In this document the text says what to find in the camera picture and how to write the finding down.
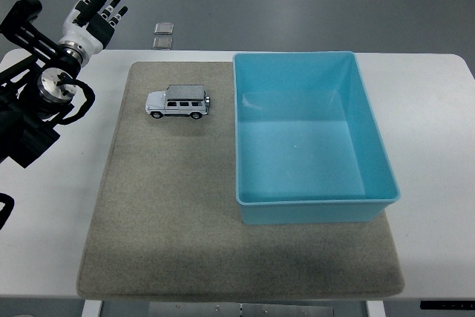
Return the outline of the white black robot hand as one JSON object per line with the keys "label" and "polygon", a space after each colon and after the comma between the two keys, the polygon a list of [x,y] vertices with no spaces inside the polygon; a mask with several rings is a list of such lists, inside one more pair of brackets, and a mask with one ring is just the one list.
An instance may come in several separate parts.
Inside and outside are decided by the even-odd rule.
{"label": "white black robot hand", "polygon": [[59,45],[81,65],[106,49],[115,28],[127,13],[121,0],[78,0],[68,14]]}

